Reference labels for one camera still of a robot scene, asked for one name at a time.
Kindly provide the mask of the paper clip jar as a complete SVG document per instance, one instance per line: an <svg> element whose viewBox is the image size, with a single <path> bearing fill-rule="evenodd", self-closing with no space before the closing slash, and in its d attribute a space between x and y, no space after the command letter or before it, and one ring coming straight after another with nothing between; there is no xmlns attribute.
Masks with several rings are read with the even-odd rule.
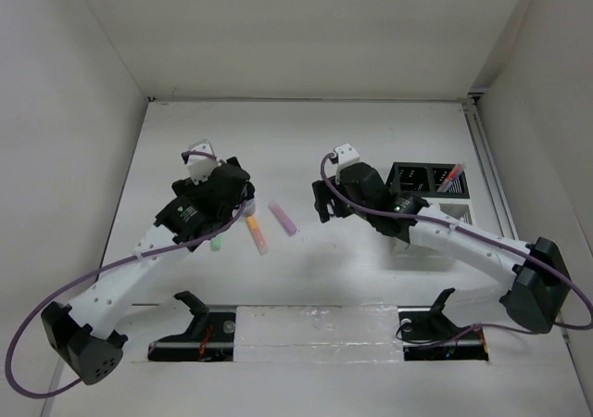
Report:
<svg viewBox="0 0 593 417"><path fill-rule="evenodd" d="M245 203L243 215L245 217L253 216L256 213L256 209L257 209L256 198L253 197L251 199L248 199Z"/></svg>

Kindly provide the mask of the red pen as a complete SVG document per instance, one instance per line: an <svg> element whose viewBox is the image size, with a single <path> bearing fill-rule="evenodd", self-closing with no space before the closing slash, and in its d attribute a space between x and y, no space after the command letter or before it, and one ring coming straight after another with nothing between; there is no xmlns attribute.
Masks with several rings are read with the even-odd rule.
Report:
<svg viewBox="0 0 593 417"><path fill-rule="evenodd" d="M461 164L456 165L446 176L444 181L439 186L438 191L441 193L445 193L449 187L458 179L460 174L463 172L463 168Z"/></svg>

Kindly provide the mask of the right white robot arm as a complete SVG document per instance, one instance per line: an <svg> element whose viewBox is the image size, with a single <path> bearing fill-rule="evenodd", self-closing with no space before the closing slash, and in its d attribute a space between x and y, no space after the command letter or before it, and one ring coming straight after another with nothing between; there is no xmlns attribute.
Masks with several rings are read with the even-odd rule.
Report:
<svg viewBox="0 0 593 417"><path fill-rule="evenodd" d="M534 243L489 234L456 220L426 199L397 192L390 180L364 162L338 163L313 183L321 222L356 215L377 233L427 248L467 264L494 279L507 315L532 334L546 334L557 323L570 291L570 276L559 247L544 237Z"/></svg>

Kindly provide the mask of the orange highlighter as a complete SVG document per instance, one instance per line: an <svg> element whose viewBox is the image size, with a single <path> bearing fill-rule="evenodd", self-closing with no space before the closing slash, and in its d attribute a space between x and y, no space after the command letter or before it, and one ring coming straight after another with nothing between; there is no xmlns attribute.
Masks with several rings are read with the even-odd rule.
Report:
<svg viewBox="0 0 593 417"><path fill-rule="evenodd" d="M259 254L260 255L267 254L269 251L268 244L265 240L263 232L261 231L256 218L254 216L247 216L246 224L247 224L248 230L254 240L254 243L258 249Z"/></svg>

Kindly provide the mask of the blue pen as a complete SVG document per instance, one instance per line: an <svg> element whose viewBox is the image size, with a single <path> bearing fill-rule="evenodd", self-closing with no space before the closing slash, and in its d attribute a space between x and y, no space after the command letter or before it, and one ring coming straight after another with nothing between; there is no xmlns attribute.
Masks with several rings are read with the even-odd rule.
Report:
<svg viewBox="0 0 593 417"><path fill-rule="evenodd" d="M438 193L446 193L446 191L449 189L449 187L455 182L455 180L457 179L457 174L458 171L453 168L448 174L447 176L444 178L444 180L442 181L442 183L439 185L439 187L437 188L437 192Z"/></svg>

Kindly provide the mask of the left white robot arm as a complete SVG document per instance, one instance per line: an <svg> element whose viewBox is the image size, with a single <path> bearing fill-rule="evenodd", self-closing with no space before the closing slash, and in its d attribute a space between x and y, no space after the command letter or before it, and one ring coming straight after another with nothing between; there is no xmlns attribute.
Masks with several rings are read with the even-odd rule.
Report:
<svg viewBox="0 0 593 417"><path fill-rule="evenodd" d="M116 326L138 297L165 270L228 230L255 194L235 157L216 164L205 181L179 180L172 189L176 197L128 259L68 303L51 301L41 313L50 346L86 385L102 381L120 363L128 338Z"/></svg>

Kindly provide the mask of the orange pen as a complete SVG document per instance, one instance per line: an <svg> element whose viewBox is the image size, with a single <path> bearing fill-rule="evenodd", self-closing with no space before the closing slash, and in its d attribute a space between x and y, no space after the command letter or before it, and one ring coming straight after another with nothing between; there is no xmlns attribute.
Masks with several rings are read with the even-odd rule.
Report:
<svg viewBox="0 0 593 417"><path fill-rule="evenodd" d="M460 178L460 176L465 171L465 168L465 163L458 163L451 169L444 182L440 186L440 189L443 193L445 193L450 188L450 186Z"/></svg>

